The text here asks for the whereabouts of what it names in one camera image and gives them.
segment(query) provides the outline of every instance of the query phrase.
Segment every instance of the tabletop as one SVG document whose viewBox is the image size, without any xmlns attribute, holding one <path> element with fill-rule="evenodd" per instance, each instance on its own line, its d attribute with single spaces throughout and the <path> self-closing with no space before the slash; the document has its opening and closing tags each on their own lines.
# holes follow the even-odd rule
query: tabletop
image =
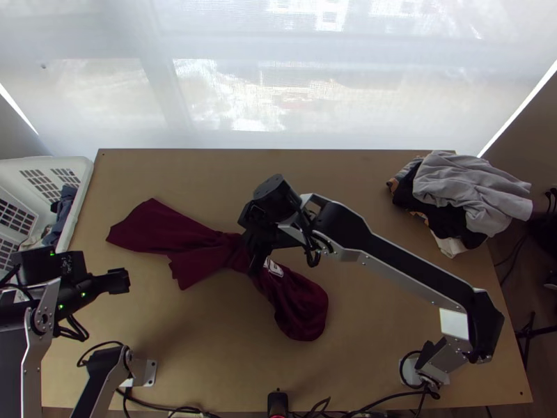
<svg viewBox="0 0 557 418">
<path fill-rule="evenodd" d="M 439 311 L 429 302 L 354 263 L 324 259 L 309 268 L 303 251 L 276 250 L 285 264 L 325 289 L 327 326 L 312 342 L 293 341 L 276 326 L 271 304 L 250 279 L 221 270 L 185 291 L 168 259 L 105 241 L 112 225 L 152 197 L 209 226 L 242 232 L 237 219 L 252 191 L 282 173 L 297 193 L 314 192 L 363 215 L 371 229 L 478 288 L 486 289 L 505 325 L 488 364 L 466 364 L 426 408 L 531 402 L 526 374 L 486 244 L 454 259 L 437 248 L 428 228 L 391 203 L 385 182 L 416 150 L 100 150 L 71 250 L 84 252 L 88 271 L 124 267 L 130 292 L 101 295 L 76 317 L 86 343 L 56 339 L 42 365 L 44 406 L 73 407 L 87 373 L 74 363 L 106 340 L 129 345 L 159 362 L 155 386 L 134 389 L 146 401 L 201 405 L 213 412 L 266 409 L 280 387 L 291 409 L 308 410 L 331 396 L 332 410 L 353 410 L 404 392 L 398 360 L 441 337 Z M 415 396 L 385 408 L 415 408 Z M 112 408 L 121 408 L 115 395 Z"/>
</svg>

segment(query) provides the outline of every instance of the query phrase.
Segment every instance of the plastic basket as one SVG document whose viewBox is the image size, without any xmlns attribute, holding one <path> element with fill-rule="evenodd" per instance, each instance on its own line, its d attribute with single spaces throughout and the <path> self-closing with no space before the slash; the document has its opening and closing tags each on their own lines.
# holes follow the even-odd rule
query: plastic basket
<svg viewBox="0 0 557 418">
<path fill-rule="evenodd" d="M 9 256 L 19 244 L 56 221 L 50 205 L 60 200 L 64 185 L 78 189 L 56 252 L 68 249 L 92 173 L 85 157 L 0 160 L 0 277 L 12 267 Z"/>
</svg>

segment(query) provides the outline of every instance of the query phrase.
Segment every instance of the wall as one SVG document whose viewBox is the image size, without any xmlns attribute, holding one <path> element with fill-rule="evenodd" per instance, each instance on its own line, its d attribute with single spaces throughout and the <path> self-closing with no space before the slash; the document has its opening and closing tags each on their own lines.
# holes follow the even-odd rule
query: wall
<svg viewBox="0 0 557 418">
<path fill-rule="evenodd" d="M 554 72 L 483 157 L 532 186 L 532 199 L 557 187 L 557 74 Z"/>
<path fill-rule="evenodd" d="M 50 154 L 37 134 L 0 96 L 0 160 Z"/>
</svg>

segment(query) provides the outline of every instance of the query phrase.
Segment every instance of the dark red cloth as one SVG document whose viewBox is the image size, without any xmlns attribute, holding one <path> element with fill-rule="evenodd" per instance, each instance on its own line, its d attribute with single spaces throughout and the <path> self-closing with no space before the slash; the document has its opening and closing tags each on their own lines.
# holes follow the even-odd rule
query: dark red cloth
<svg viewBox="0 0 557 418">
<path fill-rule="evenodd" d="M 155 199 L 112 226 L 107 241 L 132 251 L 166 255 L 182 290 L 221 268 L 246 273 L 250 262 L 240 234 L 213 231 Z M 261 269 L 253 284 L 274 306 L 275 321 L 286 335 L 315 340 L 325 327 L 327 294 L 301 274 L 270 263 L 273 268 Z"/>
</svg>

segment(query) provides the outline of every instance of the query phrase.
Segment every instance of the white curtain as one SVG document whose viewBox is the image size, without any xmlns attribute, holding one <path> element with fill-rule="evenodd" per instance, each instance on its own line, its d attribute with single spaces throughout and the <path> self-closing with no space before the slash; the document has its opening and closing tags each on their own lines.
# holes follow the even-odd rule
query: white curtain
<svg viewBox="0 0 557 418">
<path fill-rule="evenodd" d="M 55 155 L 477 154 L 557 58 L 556 9 L 550 0 L 0 0 L 0 84 Z"/>
</svg>

